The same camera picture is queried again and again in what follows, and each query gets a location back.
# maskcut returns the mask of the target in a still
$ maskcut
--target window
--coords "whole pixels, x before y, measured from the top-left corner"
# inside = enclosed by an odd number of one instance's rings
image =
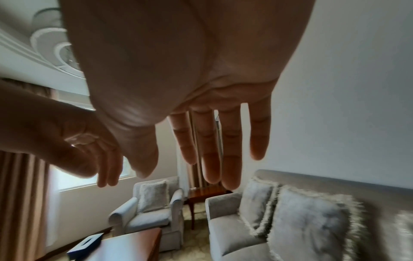
[[[78,178],[53,166],[51,168],[51,171],[53,175],[56,175],[59,190],[68,190],[72,188],[85,187],[92,184],[96,184],[98,177],[97,175],[95,175],[91,178]],[[128,160],[124,157],[123,170],[120,175],[120,178],[128,178],[133,176],[134,172],[132,171]]]

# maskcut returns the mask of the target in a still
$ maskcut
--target floor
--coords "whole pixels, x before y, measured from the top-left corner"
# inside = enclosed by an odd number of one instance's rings
[[[195,230],[191,230],[191,212],[188,205],[184,206],[183,214],[185,230],[182,249],[160,253],[159,261],[212,261],[205,204],[195,205]],[[68,261],[68,258],[66,253],[63,253],[47,261]]]

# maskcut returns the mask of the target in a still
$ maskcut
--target sofa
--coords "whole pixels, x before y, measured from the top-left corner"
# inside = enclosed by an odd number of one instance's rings
[[[413,190],[269,170],[259,170],[254,176],[302,190],[352,195],[365,208],[369,232],[369,242],[360,253],[361,260],[402,260],[395,217],[401,210],[413,211]],[[238,215],[241,198],[242,193],[233,193],[206,200],[212,259],[273,261],[267,238],[250,235]]]
[[[137,213],[139,190],[142,184],[168,181],[170,204],[169,208],[159,209],[146,213]],[[109,224],[112,226],[113,236],[134,233],[155,227],[162,229],[162,238],[159,251],[180,249],[183,244],[184,218],[182,208],[184,204],[183,190],[179,188],[179,178],[172,177],[136,183],[133,186],[133,196],[109,215]]]

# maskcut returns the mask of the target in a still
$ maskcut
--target ceiling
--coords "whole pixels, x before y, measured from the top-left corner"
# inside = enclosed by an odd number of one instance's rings
[[[30,46],[34,14],[58,6],[56,0],[0,0],[0,77],[88,95],[85,80],[53,68]]]

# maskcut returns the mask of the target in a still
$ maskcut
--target sofa armrest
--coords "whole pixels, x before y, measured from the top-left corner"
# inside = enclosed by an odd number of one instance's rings
[[[179,217],[181,215],[182,208],[184,206],[184,191],[180,188],[177,189],[173,195],[169,204],[171,209],[170,224],[172,231],[179,230]]]
[[[231,193],[206,199],[208,222],[214,218],[236,214],[240,207],[241,197],[242,193]]]
[[[113,227],[115,236],[124,234],[125,226],[136,216],[137,210],[138,199],[133,197],[109,215],[109,224]]]

